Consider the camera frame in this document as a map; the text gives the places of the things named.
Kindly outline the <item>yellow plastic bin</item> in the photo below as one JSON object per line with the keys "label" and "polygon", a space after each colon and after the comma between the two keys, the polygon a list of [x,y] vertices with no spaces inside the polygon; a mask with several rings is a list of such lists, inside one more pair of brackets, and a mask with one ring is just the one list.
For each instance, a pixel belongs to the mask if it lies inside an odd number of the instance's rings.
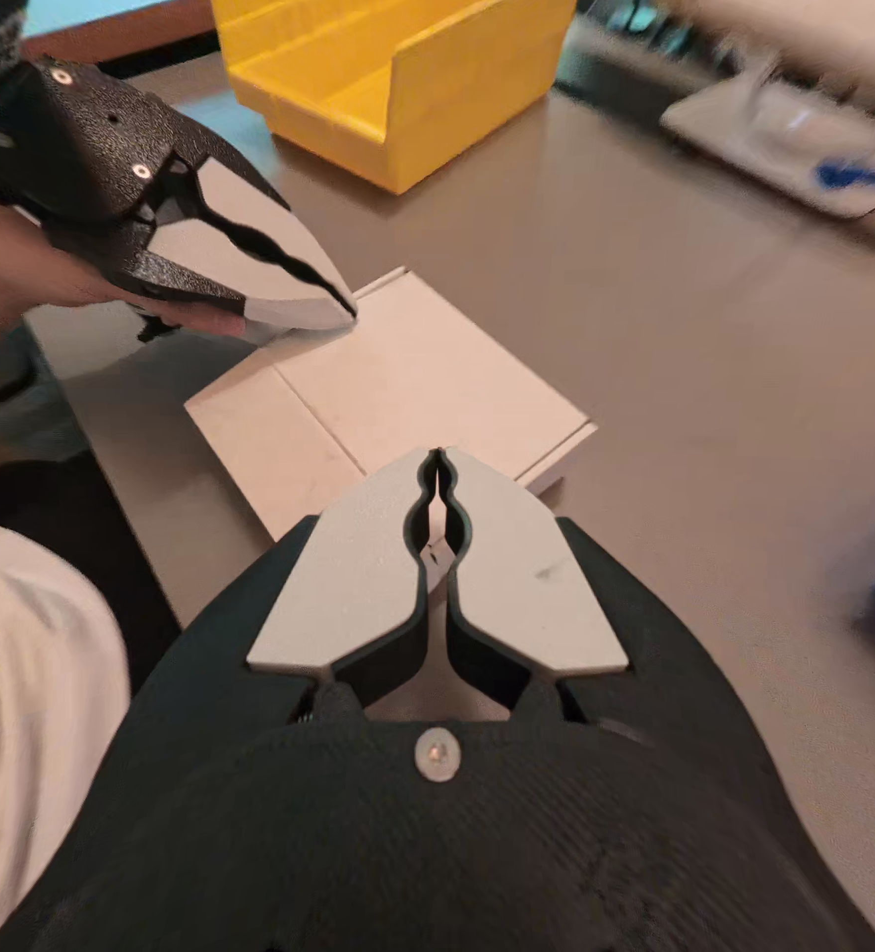
{"label": "yellow plastic bin", "polygon": [[402,195],[551,88],[573,1],[213,1],[237,100]]}

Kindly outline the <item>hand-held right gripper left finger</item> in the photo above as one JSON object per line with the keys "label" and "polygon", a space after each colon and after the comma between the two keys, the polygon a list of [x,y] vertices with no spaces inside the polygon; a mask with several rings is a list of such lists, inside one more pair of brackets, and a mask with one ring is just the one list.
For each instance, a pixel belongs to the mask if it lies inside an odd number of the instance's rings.
{"label": "hand-held right gripper left finger", "polygon": [[325,508],[249,650],[251,669],[352,688],[397,688],[420,671],[437,464],[435,450],[413,450]]}

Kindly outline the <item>person's left hand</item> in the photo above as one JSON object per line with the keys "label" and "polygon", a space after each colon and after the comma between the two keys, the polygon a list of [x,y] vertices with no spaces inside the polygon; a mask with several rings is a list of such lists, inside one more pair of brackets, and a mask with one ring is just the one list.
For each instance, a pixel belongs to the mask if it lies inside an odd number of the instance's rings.
{"label": "person's left hand", "polygon": [[0,205],[0,339],[30,310],[78,308],[122,301],[139,305],[171,327],[241,336],[246,321],[205,303],[152,301],[119,289],[73,255],[52,247],[40,229]]}

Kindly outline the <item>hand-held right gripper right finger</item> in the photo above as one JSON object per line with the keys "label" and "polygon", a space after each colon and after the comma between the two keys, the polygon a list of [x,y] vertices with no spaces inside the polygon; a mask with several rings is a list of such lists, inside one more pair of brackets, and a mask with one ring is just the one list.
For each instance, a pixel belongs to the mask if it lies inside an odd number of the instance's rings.
{"label": "hand-held right gripper right finger", "polygon": [[550,509],[455,447],[437,454],[454,553],[446,650],[455,674],[514,710],[533,681],[621,673],[629,658]]}

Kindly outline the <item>white stand base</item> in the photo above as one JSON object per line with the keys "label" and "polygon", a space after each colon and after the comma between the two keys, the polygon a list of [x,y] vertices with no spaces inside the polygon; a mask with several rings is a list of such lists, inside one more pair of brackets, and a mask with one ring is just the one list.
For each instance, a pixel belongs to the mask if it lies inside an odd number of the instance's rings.
{"label": "white stand base", "polygon": [[837,219],[875,210],[875,117],[822,94],[738,76],[676,101],[659,125]]}

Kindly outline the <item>white cardboard mailer box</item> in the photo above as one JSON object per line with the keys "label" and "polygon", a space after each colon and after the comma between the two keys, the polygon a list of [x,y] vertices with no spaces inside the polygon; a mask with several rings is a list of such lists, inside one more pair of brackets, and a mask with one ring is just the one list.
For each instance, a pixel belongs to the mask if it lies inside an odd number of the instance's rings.
{"label": "white cardboard mailer box", "polygon": [[340,331],[290,331],[185,410],[279,540],[417,448],[453,446],[540,494],[597,427],[414,272],[359,292]]}

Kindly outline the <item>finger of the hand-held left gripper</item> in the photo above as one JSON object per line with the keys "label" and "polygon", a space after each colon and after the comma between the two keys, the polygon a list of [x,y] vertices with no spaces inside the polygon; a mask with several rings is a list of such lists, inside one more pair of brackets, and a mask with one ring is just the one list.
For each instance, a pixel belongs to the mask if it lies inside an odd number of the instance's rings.
{"label": "finger of the hand-held left gripper", "polygon": [[357,316],[358,306],[346,281],[291,210],[213,158],[203,163],[195,179],[201,216],[182,220],[212,225],[241,250],[332,292]]}
{"label": "finger of the hand-held left gripper", "polygon": [[332,292],[241,250],[201,220],[160,226],[147,248],[164,261],[239,293],[243,316],[255,329],[332,331],[356,322]]}

